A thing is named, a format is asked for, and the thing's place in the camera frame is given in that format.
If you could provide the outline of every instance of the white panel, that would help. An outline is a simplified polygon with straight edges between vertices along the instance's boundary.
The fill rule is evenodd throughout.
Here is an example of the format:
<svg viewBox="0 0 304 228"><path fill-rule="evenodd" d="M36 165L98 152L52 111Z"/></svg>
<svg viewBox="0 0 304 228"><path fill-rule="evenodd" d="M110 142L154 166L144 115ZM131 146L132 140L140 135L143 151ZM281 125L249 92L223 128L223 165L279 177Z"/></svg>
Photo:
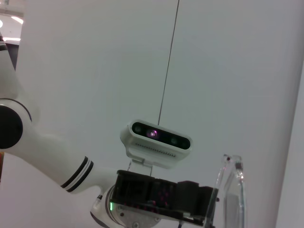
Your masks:
<svg viewBox="0 0 304 228"><path fill-rule="evenodd" d="M304 224L304 71L294 115L282 195L276 228L303 227Z"/></svg>
<svg viewBox="0 0 304 228"><path fill-rule="evenodd" d="M241 155L250 228L276 224L303 63L303 9L302 0L180 4L160 125L188 134L195 149L178 169L157 175L212 186L222 154Z"/></svg>
<svg viewBox="0 0 304 228"><path fill-rule="evenodd" d="M95 163L126 169L120 130L157 123L176 0L27 0L17 74L41 108L37 128L66 139ZM2 228L99 227L98 189L69 195L7 156Z"/></svg>

